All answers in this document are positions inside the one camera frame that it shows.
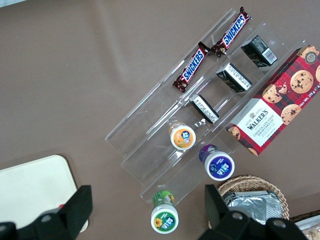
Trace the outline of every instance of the plastic container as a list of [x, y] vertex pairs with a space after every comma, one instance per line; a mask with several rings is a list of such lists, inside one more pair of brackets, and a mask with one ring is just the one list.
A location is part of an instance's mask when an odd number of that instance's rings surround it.
[[178, 150], [188, 150], [196, 143], [195, 131], [182, 121], [170, 125], [169, 135], [172, 145]]
[[[238, 9], [231, 9], [196, 42], [210, 46], [221, 39], [226, 29], [238, 16]], [[145, 98], [118, 123], [106, 137], [106, 141], [123, 157], [122, 167], [142, 185], [140, 195], [153, 208], [153, 197], [159, 186], [161, 190], [174, 192], [175, 205], [179, 204], [196, 186], [206, 179], [207, 173], [199, 163], [199, 151], [207, 144], [214, 144], [227, 153], [234, 153], [241, 144], [225, 130], [225, 126], [247, 104], [252, 96], [274, 74], [292, 52], [306, 42], [295, 45], [291, 50], [273, 32], [268, 24], [256, 28], [249, 21], [228, 50], [228, 56], [217, 59], [208, 55], [199, 71], [181, 93], [172, 86], [186, 63], [192, 58], [198, 45], [185, 52], [174, 68], [146, 93]], [[278, 60], [267, 70], [258, 68], [244, 53], [241, 46], [259, 35]], [[251, 82], [252, 87], [243, 93], [235, 93], [216, 75], [217, 70], [232, 62]], [[192, 106], [190, 97], [203, 96], [220, 118], [210, 124]], [[184, 122], [196, 133], [196, 144], [189, 150], [175, 148], [169, 140], [168, 130], [172, 119]]]
[[209, 144], [201, 148], [199, 159], [213, 180], [227, 180], [235, 171], [234, 160], [215, 145]]
[[178, 212], [174, 205], [175, 198], [167, 190], [157, 192], [153, 197], [151, 226], [159, 234], [172, 233], [178, 226]]

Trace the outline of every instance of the red plaid packaging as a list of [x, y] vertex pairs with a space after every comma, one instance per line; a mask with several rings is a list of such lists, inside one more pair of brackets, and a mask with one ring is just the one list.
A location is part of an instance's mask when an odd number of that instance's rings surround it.
[[320, 91], [320, 55], [297, 49], [226, 126], [258, 156]]

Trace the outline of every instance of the brown table surface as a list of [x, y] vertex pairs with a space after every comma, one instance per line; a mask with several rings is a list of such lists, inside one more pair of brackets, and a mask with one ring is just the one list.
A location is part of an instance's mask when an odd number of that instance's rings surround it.
[[[150, 226], [141, 185], [104, 138], [236, 0], [27, 0], [0, 8], [0, 169], [67, 158], [76, 184], [91, 185], [86, 239], [197, 239], [208, 227], [207, 178], [178, 206], [175, 232]], [[292, 47], [320, 48], [319, 0], [244, 0]], [[258, 158], [240, 148], [234, 175], [283, 192], [291, 216], [320, 209], [320, 96]]]

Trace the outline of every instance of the silver foil wrapper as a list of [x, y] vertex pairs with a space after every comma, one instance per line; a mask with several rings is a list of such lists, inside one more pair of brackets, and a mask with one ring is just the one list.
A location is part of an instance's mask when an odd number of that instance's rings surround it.
[[224, 202], [231, 211], [240, 211], [265, 225], [270, 218], [281, 218], [282, 205], [273, 191], [229, 192]]

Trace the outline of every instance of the black box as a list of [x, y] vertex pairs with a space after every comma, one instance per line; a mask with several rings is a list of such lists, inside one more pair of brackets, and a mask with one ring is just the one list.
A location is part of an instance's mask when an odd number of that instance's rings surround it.
[[210, 106], [210, 104], [199, 94], [194, 94], [190, 97], [190, 101], [195, 109], [211, 124], [214, 124], [218, 119], [218, 113]]
[[271, 66], [278, 60], [276, 55], [258, 35], [247, 41], [241, 49], [258, 68]]
[[247, 91], [252, 86], [252, 82], [231, 62], [222, 66], [216, 74], [236, 93]]

